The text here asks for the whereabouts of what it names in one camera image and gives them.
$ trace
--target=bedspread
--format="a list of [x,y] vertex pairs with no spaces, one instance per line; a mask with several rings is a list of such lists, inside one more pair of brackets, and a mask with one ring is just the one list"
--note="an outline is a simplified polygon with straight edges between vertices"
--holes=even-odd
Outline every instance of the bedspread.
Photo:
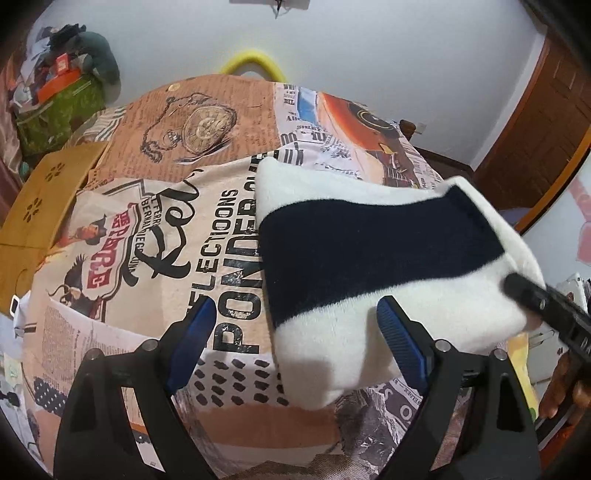
[[[107,109],[67,145],[98,140],[109,147],[31,290],[39,328],[25,334],[25,397],[48,468],[75,352],[159,338],[206,294],[217,325],[175,402],[216,474],[376,477],[421,398],[394,379],[317,411],[289,404],[271,351],[254,178],[266,156],[394,187],[432,188],[441,177],[395,123],[362,105],[232,76],[184,80]],[[126,399],[140,451],[158,467]]]

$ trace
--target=person's hand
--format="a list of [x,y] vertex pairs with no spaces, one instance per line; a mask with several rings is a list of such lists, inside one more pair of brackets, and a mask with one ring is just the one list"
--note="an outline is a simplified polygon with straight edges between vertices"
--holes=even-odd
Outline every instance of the person's hand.
[[[566,397],[568,385],[565,384],[566,372],[569,370],[570,357],[566,352],[558,360],[558,365],[552,373],[550,384],[540,402],[540,417],[551,419],[558,412],[558,407]],[[576,425],[585,411],[591,406],[591,384],[577,382],[573,389],[573,401],[577,409],[569,417],[569,423]]]

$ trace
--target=clothing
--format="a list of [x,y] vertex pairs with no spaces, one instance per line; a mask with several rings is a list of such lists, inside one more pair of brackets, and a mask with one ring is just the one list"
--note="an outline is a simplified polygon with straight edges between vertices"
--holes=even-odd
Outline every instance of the clothing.
[[298,406],[400,375],[376,324],[383,296],[461,351],[537,326],[501,290],[513,271],[543,286],[535,258],[461,177],[393,188],[265,158],[256,206],[274,352]]

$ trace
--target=wooden furniture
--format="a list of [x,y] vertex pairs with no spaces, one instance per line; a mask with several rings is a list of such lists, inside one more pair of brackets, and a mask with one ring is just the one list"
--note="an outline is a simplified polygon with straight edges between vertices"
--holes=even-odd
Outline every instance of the wooden furniture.
[[37,266],[106,145],[90,143],[47,154],[24,184],[0,229],[0,312],[8,314],[12,296],[21,297],[31,288]]
[[543,214],[550,208],[554,201],[560,196],[564,189],[568,186],[569,182],[577,174],[579,167],[583,164],[589,148],[591,147],[591,127],[587,129],[582,142],[574,152],[573,157],[570,159],[562,173],[558,176],[556,181],[550,186],[544,196],[534,205],[529,212],[527,212],[523,218],[515,225],[521,235],[523,235]]
[[474,181],[497,210],[533,207],[591,124],[591,75],[552,32],[532,78]]

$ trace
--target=white wall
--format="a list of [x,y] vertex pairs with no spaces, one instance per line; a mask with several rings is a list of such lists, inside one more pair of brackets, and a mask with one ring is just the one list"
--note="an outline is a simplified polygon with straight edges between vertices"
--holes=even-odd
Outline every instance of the white wall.
[[[577,178],[591,194],[591,158],[587,156]],[[544,280],[551,286],[566,280],[575,272],[584,279],[591,277],[591,265],[577,260],[579,233],[585,219],[568,189],[524,235],[534,253]]]
[[285,0],[300,8],[277,19],[270,3],[54,0],[34,31],[79,22],[104,35],[121,70],[116,104],[258,48],[291,83],[426,124],[413,143],[466,164],[496,139],[541,47],[519,0]]
[[536,35],[534,35],[534,42],[530,50],[530,56],[527,58],[525,66],[521,71],[521,75],[517,79],[515,89],[513,90],[511,96],[507,100],[507,103],[501,110],[501,113],[499,114],[490,133],[485,138],[484,142],[480,146],[480,149],[470,162],[472,170],[476,170],[480,166],[480,164],[485,159],[486,155],[488,154],[492,146],[495,144],[496,139],[499,137],[499,135],[505,128],[506,123],[509,121],[509,118],[513,114],[513,111],[515,111],[517,104],[523,96],[525,89],[527,88],[527,84],[531,80],[531,75],[535,69],[536,64],[538,63],[542,47],[544,46],[544,40],[546,38],[547,31],[546,26],[540,24],[537,19],[534,19],[534,22],[536,23],[538,32],[536,33]]

